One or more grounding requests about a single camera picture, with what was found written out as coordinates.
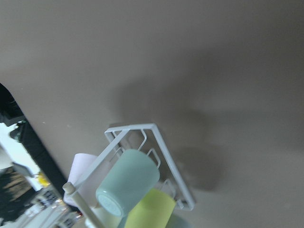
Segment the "pink cup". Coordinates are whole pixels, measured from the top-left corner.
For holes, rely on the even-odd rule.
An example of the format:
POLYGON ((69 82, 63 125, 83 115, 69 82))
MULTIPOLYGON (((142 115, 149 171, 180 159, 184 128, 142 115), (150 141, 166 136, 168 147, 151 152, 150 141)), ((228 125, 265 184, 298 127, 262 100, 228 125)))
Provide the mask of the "pink cup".
MULTIPOLYGON (((76 181, 80 176, 86 171, 86 169, 95 161, 96 155, 91 155, 87 153, 77 153, 74 156, 72 167, 69 173, 68 182, 71 182, 74 186, 76 181)), ((79 194, 86 201, 86 203, 94 207, 96 204, 95 190, 93 184, 86 183, 81 188, 79 188, 79 194)))

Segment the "white cup rack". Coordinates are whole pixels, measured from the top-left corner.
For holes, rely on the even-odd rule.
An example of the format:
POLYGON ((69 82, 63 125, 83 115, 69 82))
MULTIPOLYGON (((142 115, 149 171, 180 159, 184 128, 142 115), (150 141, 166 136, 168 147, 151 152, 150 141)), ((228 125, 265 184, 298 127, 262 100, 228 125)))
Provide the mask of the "white cup rack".
POLYGON ((146 153, 154 162, 160 164, 160 179, 152 189, 161 190, 174 198, 176 206, 172 214, 176 214, 178 210, 194 209, 194 197, 182 178, 157 125, 145 123, 111 127, 104 134, 108 140, 106 148, 76 181, 76 186, 71 182, 63 186, 64 201, 81 211, 85 217, 85 227, 118 228, 122 219, 128 217, 128 214, 117 217, 107 212, 98 203, 96 195, 96 204, 91 207, 79 194, 79 188, 87 182, 97 189, 122 153, 128 149, 146 153))

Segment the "yellow green cup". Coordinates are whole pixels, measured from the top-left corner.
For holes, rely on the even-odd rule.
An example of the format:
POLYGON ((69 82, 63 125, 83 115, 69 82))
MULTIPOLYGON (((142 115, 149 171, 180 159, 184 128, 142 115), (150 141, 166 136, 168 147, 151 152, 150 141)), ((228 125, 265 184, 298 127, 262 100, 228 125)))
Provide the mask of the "yellow green cup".
POLYGON ((130 211, 125 222, 126 228, 164 228, 166 227, 176 201, 167 193, 151 189, 130 211))

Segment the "mint green cup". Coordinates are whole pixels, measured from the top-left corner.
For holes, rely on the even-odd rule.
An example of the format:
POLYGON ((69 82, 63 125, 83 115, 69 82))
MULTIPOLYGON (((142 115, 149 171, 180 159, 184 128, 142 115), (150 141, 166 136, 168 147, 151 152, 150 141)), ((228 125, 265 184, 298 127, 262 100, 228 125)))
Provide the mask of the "mint green cup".
POLYGON ((114 216, 126 216, 159 181, 159 166, 146 153, 124 151, 96 189, 98 203, 114 216))

